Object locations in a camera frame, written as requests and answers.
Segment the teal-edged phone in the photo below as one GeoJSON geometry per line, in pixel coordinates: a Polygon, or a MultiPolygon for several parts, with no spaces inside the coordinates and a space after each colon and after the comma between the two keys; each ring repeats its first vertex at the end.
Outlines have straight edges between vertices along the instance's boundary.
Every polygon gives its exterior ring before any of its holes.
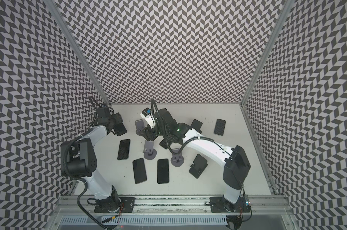
{"type": "Polygon", "coordinates": [[[164,149],[168,149],[168,147],[171,145],[171,143],[166,140],[166,139],[163,139],[161,142],[160,142],[160,146],[163,147],[164,149]]]}
{"type": "Polygon", "coordinates": [[[129,158],[130,139],[121,140],[119,143],[117,160],[127,160],[129,158]]]}

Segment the purple-edged phone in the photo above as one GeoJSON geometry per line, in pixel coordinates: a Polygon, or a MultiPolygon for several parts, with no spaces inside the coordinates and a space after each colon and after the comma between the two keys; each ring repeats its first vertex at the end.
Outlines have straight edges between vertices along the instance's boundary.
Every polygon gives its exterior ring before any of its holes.
{"type": "Polygon", "coordinates": [[[113,127],[113,131],[115,135],[117,135],[118,137],[127,133],[127,129],[123,123],[115,124],[113,127]]]}

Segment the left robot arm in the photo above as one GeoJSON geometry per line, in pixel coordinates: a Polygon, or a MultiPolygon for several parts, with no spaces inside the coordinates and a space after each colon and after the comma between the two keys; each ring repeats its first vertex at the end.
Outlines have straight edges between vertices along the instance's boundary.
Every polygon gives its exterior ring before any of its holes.
{"type": "Polygon", "coordinates": [[[84,190],[77,197],[78,207],[102,229],[111,230],[113,228],[105,226],[82,206],[81,197],[90,190],[95,196],[97,207],[121,214],[123,203],[115,187],[97,170],[94,147],[108,134],[121,136],[126,134],[127,130],[120,113],[116,113],[107,104],[98,103],[92,96],[89,96],[89,101],[94,109],[94,118],[85,133],[61,144],[61,174],[84,185],[84,190]]]}

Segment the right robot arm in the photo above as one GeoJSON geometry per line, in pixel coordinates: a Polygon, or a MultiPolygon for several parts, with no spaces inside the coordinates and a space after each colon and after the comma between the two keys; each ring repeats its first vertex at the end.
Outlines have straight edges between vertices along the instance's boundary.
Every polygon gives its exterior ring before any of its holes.
{"type": "Polygon", "coordinates": [[[147,126],[138,131],[138,134],[147,141],[154,141],[161,136],[161,146],[173,156],[179,156],[189,147],[221,166],[225,192],[217,208],[224,212],[245,211],[244,181],[251,164],[241,146],[233,148],[205,137],[200,131],[201,125],[176,122],[166,108],[157,107],[154,99],[150,101],[150,107],[145,108],[140,115],[147,126]]]}

